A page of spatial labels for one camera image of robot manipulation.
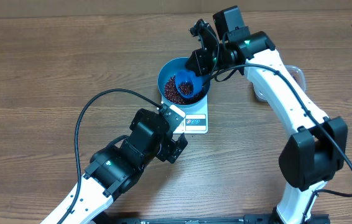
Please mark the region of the blue plastic measuring scoop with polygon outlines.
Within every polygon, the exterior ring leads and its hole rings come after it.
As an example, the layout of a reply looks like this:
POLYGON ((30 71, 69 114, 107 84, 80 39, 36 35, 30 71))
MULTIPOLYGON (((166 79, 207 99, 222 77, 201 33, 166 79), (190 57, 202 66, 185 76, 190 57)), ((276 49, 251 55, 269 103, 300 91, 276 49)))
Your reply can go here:
POLYGON ((189 70, 179 70, 175 74, 175 84, 178 90, 179 84, 183 82, 189 82, 193 85, 193 93, 189 96, 183 96, 183 98, 189 99, 199 94, 202 91, 203 79, 202 77, 197 77, 193 71, 189 70))

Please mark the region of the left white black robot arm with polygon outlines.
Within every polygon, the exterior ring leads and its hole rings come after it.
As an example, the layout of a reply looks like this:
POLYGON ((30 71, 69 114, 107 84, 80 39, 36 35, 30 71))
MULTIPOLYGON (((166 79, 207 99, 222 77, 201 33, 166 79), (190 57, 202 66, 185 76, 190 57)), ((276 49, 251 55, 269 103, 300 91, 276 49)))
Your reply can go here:
POLYGON ((185 117, 175 105, 163 105, 158 112, 140 109, 131 122, 132 133, 96 152, 81 184, 43 222, 90 223, 139 181, 153 158, 173 164, 188 144, 184 135, 172 138, 185 117))

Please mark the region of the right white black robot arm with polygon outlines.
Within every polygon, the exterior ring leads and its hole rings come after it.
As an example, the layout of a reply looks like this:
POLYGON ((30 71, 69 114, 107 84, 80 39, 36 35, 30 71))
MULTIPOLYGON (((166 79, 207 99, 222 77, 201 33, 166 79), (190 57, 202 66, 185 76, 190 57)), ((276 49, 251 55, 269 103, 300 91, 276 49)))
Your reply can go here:
POLYGON ((348 128, 342 118, 331 119, 292 78, 269 36, 251 33, 233 6, 217 12, 213 23, 197 21, 190 28, 201 48, 185 66, 205 85, 222 73, 240 72, 260 91, 287 133, 279 156, 286 180, 272 223, 325 223, 312 217, 313 203, 345 162, 348 128))

